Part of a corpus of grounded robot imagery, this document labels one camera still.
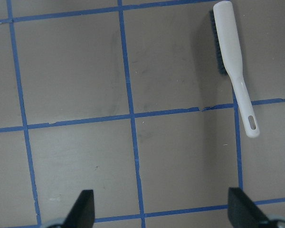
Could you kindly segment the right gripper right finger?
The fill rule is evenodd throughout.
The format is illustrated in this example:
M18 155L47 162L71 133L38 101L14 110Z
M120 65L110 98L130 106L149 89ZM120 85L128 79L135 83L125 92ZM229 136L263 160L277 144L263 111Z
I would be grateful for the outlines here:
M228 219L234 228L285 228L285 218L267 216L238 187L228 189Z

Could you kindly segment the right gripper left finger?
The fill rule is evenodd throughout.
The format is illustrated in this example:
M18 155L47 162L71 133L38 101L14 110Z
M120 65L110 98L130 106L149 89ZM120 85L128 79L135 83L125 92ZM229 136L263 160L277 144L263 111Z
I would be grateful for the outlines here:
M46 228L92 228L95 222L93 190L82 190L64 219L45 223Z

